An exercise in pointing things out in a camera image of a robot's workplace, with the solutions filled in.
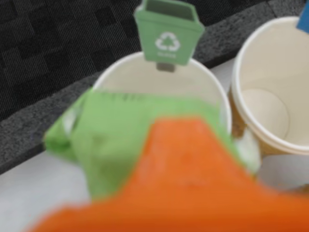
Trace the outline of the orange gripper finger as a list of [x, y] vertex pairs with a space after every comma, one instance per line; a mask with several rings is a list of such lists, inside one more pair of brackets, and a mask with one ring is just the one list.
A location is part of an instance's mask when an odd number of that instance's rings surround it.
[[36, 232], [306, 232], [309, 199], [264, 187], [199, 119], [160, 119], [113, 197], [67, 207]]

